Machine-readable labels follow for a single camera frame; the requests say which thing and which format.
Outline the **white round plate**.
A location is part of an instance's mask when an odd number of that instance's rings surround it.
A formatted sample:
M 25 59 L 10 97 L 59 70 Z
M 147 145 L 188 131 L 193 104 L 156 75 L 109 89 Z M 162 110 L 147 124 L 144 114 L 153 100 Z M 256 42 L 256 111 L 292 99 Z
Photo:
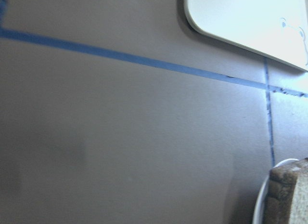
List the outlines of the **white round plate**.
M 277 163 L 272 169 L 284 166 L 293 162 L 299 161 L 299 159 L 296 158 L 288 158 L 280 161 Z M 253 218 L 252 218 L 252 224 L 262 224 L 263 223 L 263 216 L 264 216 L 264 208 L 265 208 L 265 200 L 267 197 L 268 193 L 268 188 L 269 188 L 269 176 L 266 176 L 265 180 L 263 181 L 261 188 L 259 190 L 257 200 L 255 203 L 255 208 L 253 212 Z

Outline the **brown bread slice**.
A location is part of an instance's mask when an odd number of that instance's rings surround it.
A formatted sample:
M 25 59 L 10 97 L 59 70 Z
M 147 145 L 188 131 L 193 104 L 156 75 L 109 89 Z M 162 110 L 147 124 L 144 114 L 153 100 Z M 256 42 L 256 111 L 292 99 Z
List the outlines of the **brown bread slice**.
M 271 169 L 265 200 L 264 224 L 308 222 L 308 159 Z

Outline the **white bear serving tray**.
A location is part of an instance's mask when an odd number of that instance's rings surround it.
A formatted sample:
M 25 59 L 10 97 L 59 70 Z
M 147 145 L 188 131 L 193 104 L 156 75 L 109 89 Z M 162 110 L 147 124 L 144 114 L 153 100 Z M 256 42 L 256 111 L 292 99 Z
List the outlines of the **white bear serving tray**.
M 308 70 L 308 0 L 184 0 L 198 33 Z

